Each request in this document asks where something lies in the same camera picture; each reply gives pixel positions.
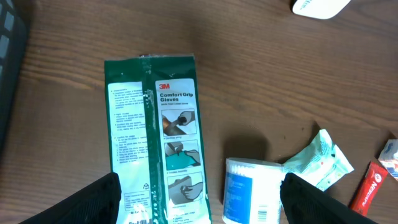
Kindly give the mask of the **green white instruction package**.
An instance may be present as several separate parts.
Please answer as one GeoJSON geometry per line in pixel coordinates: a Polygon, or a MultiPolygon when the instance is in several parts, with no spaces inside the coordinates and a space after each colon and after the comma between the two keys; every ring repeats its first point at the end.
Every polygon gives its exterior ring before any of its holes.
{"type": "Polygon", "coordinates": [[[104,63],[118,223],[210,223],[195,58],[104,63]]]}

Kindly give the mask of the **orange white small packet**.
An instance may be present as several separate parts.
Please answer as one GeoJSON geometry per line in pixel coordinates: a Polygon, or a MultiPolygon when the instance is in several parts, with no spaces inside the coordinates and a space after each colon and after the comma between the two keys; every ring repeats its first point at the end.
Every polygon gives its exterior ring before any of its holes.
{"type": "Polygon", "coordinates": [[[398,179],[398,152],[397,140],[389,139],[381,151],[378,161],[395,180],[398,179]]]}

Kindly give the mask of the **white plastic bottle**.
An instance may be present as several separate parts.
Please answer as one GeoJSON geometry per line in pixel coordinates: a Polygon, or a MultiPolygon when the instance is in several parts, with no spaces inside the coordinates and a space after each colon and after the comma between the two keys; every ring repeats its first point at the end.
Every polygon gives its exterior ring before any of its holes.
{"type": "Polygon", "coordinates": [[[223,221],[279,224],[282,164],[229,157],[226,160],[223,221]]]}

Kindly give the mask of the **red Nescafe stick sachet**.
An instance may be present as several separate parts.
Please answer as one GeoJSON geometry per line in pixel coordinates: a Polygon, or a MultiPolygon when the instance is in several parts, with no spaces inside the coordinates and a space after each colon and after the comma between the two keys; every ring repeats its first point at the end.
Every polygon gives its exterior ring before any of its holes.
{"type": "Polygon", "coordinates": [[[350,205],[350,209],[365,217],[368,214],[373,198],[387,175],[388,171],[385,168],[375,162],[370,162],[368,171],[350,205]]]}

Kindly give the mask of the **teal wet wipes pack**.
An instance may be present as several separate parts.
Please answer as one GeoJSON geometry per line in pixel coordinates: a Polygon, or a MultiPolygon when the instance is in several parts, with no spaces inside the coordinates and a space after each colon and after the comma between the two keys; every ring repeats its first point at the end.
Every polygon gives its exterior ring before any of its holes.
{"type": "Polygon", "coordinates": [[[319,130],[311,143],[283,166],[286,174],[293,173],[322,191],[354,171],[325,129],[319,130]]]}

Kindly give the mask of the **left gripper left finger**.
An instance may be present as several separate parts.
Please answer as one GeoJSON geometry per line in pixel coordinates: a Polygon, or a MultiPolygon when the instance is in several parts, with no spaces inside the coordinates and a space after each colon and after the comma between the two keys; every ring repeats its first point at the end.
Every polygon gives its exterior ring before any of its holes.
{"type": "Polygon", "coordinates": [[[116,224],[121,185],[110,172],[21,224],[116,224]]]}

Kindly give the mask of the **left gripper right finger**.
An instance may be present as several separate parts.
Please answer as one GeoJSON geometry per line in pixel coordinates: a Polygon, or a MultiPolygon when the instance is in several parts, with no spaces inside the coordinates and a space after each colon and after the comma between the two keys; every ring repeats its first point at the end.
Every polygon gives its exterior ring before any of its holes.
{"type": "Polygon", "coordinates": [[[285,175],[280,199],[289,224],[377,224],[293,173],[285,175]]]}

